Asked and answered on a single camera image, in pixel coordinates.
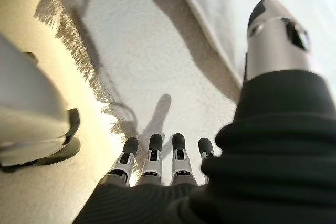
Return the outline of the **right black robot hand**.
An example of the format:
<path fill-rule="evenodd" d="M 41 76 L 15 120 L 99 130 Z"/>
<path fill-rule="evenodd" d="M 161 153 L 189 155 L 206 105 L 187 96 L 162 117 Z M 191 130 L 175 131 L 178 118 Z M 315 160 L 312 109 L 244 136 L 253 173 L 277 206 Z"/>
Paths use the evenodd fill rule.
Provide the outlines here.
<path fill-rule="evenodd" d="M 239 102 L 215 142 L 198 143 L 199 186 L 181 134 L 171 186 L 150 170 L 126 185 L 135 139 L 99 181 L 75 223 L 335 223 L 335 104 L 305 29 L 277 0 L 250 15 Z"/>

